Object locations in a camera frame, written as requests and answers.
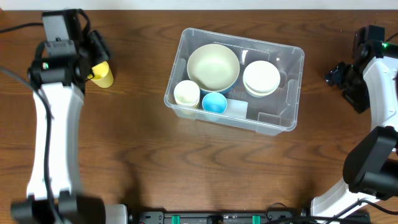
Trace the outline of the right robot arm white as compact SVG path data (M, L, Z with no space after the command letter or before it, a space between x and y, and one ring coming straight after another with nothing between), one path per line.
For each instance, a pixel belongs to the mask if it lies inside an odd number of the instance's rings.
M371 105L371 132L348 154L342 178L315 197L309 214L323 223L343 219L365 205L397 196L397 59L373 58L363 79Z

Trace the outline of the large beige bowl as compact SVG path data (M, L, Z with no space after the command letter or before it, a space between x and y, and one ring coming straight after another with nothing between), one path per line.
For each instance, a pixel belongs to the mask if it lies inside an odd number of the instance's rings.
M200 88L217 92L237 81L240 63L230 48L221 44L207 44L191 54L187 73L189 79Z

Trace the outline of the yellow bowl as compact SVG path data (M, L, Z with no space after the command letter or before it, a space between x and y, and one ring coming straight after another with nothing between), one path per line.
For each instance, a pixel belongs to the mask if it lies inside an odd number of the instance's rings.
M250 89L248 87L245 87L245 90L247 91L248 94L250 94L251 96L256 97L256 98L262 98L262 97L271 95L271 94L273 94L273 92L275 92L275 90L273 90L273 91L270 91L270 92L267 92L267 93L258 93L258 92L255 92L255 91L253 91L252 89Z

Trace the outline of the light blue cup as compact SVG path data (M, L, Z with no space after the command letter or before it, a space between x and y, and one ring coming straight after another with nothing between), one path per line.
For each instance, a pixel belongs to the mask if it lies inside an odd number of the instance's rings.
M228 107L228 101L223 94L212 92L203 97L201 106L204 111L207 111L204 115L205 121L215 122L224 118L224 112Z

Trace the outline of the white bowl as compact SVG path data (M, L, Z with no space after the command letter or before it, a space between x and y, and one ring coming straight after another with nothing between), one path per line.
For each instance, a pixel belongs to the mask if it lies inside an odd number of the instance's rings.
M244 87L258 93L276 90L280 84L280 73L270 62L258 60L250 63L243 72Z

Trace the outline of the yellow cup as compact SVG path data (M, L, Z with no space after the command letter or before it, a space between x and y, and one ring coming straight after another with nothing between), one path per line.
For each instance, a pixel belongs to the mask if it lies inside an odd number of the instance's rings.
M101 62L91 68L92 73L88 79L101 88L108 88L114 82L114 77L107 61Z
M185 106L182 105L180 108L180 112L185 115L192 115L195 114L194 110L198 108L198 104L193 106Z

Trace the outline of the cream white cup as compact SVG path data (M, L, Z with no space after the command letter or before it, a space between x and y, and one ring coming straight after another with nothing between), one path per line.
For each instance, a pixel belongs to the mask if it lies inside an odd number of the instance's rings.
M179 82L174 89L176 104L182 106L195 106L200 99L200 87L191 80Z

